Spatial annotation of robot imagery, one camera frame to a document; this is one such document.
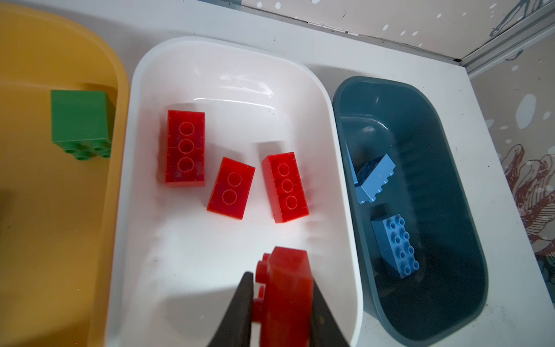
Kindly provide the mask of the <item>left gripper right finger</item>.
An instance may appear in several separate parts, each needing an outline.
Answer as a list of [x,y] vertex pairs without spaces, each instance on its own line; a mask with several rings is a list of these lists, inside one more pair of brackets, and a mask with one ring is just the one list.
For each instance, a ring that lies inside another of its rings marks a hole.
[[316,282],[310,316],[310,347],[349,347]]

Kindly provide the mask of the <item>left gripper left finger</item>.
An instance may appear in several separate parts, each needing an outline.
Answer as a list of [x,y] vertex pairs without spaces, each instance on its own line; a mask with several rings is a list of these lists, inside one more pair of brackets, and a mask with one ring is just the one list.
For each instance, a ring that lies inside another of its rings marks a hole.
[[245,272],[208,347],[250,347],[254,274]]

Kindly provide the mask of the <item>red sloped lego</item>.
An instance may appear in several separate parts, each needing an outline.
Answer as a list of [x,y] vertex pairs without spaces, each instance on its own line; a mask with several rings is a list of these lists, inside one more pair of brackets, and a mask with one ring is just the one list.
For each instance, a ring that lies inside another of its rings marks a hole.
[[258,262],[252,321],[261,325],[261,346],[308,346],[314,292],[305,250],[275,247]]

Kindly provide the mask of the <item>white plastic bin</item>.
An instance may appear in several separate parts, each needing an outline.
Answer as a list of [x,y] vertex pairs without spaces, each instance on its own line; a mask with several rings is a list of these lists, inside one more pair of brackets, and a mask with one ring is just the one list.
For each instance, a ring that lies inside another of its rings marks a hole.
[[330,98],[274,53],[183,37],[132,78],[105,344],[206,346],[245,272],[304,250],[355,345],[361,279]]

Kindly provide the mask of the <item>blue long lego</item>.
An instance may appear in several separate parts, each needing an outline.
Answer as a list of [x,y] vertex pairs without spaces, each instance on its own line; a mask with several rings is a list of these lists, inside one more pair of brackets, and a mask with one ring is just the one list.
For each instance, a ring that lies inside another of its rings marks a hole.
[[406,221],[400,214],[374,220],[371,225],[390,277],[404,279],[419,270]]

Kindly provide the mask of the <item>dark teal plastic bin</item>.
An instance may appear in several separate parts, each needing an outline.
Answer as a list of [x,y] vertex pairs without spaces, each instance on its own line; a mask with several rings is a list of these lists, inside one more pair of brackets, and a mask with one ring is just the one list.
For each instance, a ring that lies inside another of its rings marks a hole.
[[[430,346],[479,316],[486,260],[436,109],[415,87],[355,76],[332,106],[341,146],[364,311],[405,346]],[[356,174],[387,154],[395,173],[372,203],[356,198]],[[371,222],[400,214],[419,270],[390,277]]]

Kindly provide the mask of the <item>red lego square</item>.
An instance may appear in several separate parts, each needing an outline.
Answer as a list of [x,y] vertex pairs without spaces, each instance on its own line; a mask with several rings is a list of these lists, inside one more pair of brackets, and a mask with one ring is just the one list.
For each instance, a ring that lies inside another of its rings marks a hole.
[[277,224],[309,215],[294,152],[267,156],[262,161],[262,172],[273,218]]

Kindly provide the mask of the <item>red lego long top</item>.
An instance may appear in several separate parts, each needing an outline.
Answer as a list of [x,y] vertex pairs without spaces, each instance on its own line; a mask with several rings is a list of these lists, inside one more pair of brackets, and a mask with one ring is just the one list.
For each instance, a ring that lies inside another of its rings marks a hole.
[[168,111],[165,183],[205,186],[205,113]]

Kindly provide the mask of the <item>yellow plastic bin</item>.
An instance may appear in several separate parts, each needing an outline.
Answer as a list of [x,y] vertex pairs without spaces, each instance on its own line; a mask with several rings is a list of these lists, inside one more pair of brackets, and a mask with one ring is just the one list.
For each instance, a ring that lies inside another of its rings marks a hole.
[[[55,14],[1,4],[1,345],[104,346],[130,83],[114,50]],[[51,140],[51,92],[103,91],[109,158]]]

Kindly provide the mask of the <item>green lego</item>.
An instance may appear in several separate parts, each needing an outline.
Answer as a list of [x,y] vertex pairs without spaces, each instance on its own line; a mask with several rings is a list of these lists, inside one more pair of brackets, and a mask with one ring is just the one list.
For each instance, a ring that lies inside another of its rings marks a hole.
[[104,91],[54,90],[51,140],[77,160],[110,158],[115,106]]

